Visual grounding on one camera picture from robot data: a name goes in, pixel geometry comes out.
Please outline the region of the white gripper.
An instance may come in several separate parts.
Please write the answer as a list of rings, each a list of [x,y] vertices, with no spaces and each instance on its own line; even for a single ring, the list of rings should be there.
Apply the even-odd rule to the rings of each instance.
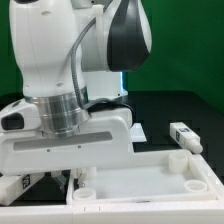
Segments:
[[[62,170],[77,170],[77,183],[84,186],[89,170],[129,161],[133,156],[130,134],[132,112],[118,108],[94,112],[68,138],[50,139],[39,131],[0,134],[0,173],[5,176],[51,172],[61,190],[67,179]]]

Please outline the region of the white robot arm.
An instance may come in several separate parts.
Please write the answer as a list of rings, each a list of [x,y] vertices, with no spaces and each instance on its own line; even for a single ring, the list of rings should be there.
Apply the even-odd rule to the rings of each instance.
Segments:
[[[94,111],[83,75],[133,71],[147,59],[141,0],[10,0],[9,15],[24,97],[0,111],[0,174],[130,160],[130,112]]]

